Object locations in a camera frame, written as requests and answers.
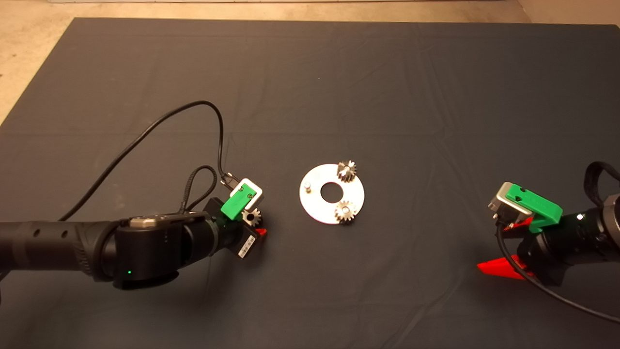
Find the dark tablecloth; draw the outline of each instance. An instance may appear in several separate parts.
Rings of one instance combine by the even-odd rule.
[[[0,347],[616,347],[615,325],[476,263],[500,256],[486,206],[504,181],[592,206],[587,164],[620,166],[619,63],[610,25],[76,19],[0,127],[0,220],[57,219],[154,119],[207,99],[269,236],[139,291],[15,271]],[[216,136],[207,108],[171,119],[73,219],[174,211]],[[366,201],[322,225],[299,183],[343,159]],[[558,291],[620,314],[619,271],[574,267]]]

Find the small pinion gear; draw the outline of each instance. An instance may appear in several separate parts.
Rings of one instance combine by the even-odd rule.
[[[352,161],[341,161],[338,163],[338,178],[343,182],[350,182],[357,174],[357,166]]]
[[[260,223],[260,220],[262,218],[259,209],[254,209],[254,211],[252,212],[243,210],[241,214],[243,215],[243,220],[251,227],[256,227]]]
[[[341,224],[350,223],[357,214],[355,205],[348,201],[340,201],[336,204],[335,216]]]

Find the green 3d-printed part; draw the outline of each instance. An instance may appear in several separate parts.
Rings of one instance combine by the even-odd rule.
[[[233,196],[226,200],[220,210],[229,219],[239,220],[241,219],[241,211],[255,195],[256,191],[254,189],[247,184],[243,184]]]
[[[558,224],[562,217],[562,208],[557,204],[545,199],[536,193],[523,189],[517,184],[506,193],[506,197],[534,212],[534,219],[529,225],[529,231],[532,233],[540,233],[542,227]]]

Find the concrete floor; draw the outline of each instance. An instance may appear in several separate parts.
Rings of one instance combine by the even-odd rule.
[[[51,4],[0,0],[0,123],[75,17],[620,24],[620,1]]]

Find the white circular plate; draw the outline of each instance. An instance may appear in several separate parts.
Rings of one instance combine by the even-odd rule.
[[[310,217],[325,224],[338,224],[336,219],[337,202],[327,202],[321,196],[321,188],[327,183],[338,184],[342,188],[342,198],[339,201],[348,201],[355,206],[356,214],[364,204],[364,186],[360,178],[355,176],[350,182],[343,182],[338,178],[338,165],[319,165],[306,173],[299,185],[299,200]]]

